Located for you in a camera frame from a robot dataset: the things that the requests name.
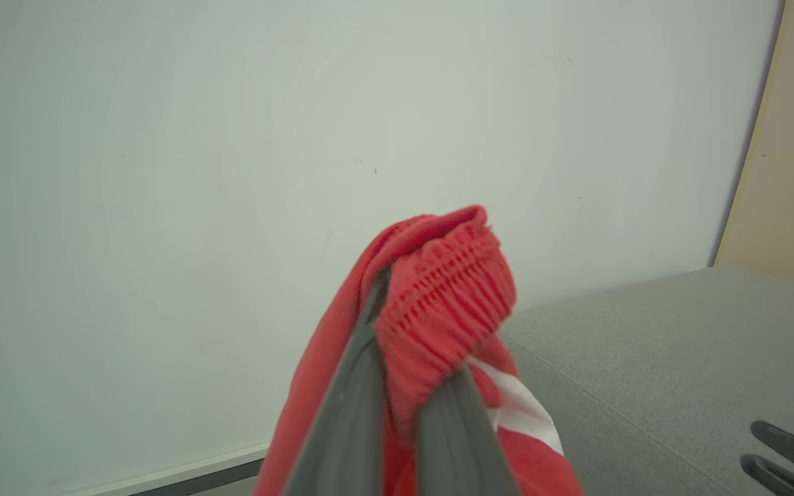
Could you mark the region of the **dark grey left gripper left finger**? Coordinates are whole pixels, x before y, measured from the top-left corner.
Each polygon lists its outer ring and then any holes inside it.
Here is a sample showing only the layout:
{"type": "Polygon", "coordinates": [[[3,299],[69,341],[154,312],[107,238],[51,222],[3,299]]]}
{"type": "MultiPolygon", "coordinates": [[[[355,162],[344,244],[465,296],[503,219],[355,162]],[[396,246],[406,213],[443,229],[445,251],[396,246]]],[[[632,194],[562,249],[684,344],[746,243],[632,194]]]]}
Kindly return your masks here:
{"type": "Polygon", "coordinates": [[[381,496],[387,387],[375,322],[390,268],[375,279],[285,486],[285,496],[381,496]]]}

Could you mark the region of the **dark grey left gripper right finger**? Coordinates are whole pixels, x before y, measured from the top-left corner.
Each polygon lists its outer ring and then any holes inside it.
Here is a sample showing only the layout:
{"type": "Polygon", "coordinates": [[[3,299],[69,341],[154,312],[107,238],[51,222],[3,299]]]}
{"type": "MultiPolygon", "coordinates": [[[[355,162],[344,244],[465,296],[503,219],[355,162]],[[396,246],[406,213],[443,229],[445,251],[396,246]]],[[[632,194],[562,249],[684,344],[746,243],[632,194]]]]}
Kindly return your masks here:
{"type": "Polygon", "coordinates": [[[469,365],[417,415],[417,496],[521,496],[469,365]]]}

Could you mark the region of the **red clothing with white stripes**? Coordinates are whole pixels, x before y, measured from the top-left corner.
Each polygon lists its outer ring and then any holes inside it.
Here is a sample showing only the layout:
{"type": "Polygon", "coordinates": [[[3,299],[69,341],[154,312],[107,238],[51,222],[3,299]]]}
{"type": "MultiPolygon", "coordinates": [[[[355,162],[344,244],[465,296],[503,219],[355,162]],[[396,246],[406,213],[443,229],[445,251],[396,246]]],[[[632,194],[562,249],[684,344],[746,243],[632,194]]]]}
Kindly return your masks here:
{"type": "Polygon", "coordinates": [[[521,496],[583,496],[560,437],[498,338],[516,286],[485,208],[395,223],[347,274],[300,358],[252,496],[281,496],[376,276],[391,272],[375,323],[387,380],[382,496],[417,496],[423,404],[467,364],[521,496]]]}

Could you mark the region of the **grey fabric sofa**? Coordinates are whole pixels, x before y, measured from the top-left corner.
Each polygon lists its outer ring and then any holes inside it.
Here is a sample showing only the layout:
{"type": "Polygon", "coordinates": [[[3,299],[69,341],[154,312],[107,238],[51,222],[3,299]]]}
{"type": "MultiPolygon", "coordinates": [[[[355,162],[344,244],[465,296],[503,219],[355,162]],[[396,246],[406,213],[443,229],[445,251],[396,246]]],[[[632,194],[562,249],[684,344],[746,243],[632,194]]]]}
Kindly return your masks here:
{"type": "MultiPolygon", "coordinates": [[[[775,496],[741,468],[794,465],[750,432],[794,434],[794,283],[708,268],[524,311],[519,380],[583,496],[775,496]]],[[[195,496],[252,496],[252,477],[195,496]]]]}

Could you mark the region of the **white and black baseboard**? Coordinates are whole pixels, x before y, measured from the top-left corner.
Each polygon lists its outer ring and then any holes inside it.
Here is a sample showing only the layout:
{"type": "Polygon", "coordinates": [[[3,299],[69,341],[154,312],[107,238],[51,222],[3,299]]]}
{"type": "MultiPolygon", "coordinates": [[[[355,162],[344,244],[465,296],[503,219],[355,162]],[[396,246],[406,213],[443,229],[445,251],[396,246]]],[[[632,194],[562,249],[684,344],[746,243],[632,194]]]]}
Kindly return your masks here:
{"type": "Polygon", "coordinates": [[[194,478],[205,477],[210,474],[232,470],[233,468],[260,461],[265,457],[270,446],[269,442],[236,450],[226,455],[219,455],[200,462],[192,462],[180,467],[155,472],[147,476],[126,479],[120,482],[105,484],[78,490],[66,496],[135,496],[142,492],[158,489],[173,484],[190,481],[194,478]]]}

